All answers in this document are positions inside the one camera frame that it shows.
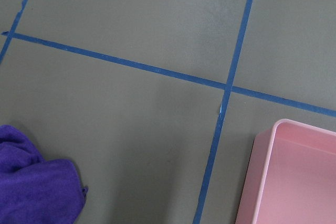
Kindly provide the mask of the purple cloth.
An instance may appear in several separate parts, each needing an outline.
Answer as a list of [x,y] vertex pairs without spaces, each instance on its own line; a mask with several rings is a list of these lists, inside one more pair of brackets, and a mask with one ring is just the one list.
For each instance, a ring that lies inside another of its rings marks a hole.
[[1,223],[75,223],[87,191],[72,161],[46,161],[21,131],[1,126]]

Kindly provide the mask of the pink plastic tray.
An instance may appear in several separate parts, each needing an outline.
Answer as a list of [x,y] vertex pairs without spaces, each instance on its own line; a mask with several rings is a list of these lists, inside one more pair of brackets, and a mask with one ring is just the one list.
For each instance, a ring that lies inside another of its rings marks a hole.
[[289,119],[253,143],[237,223],[335,223],[335,133]]

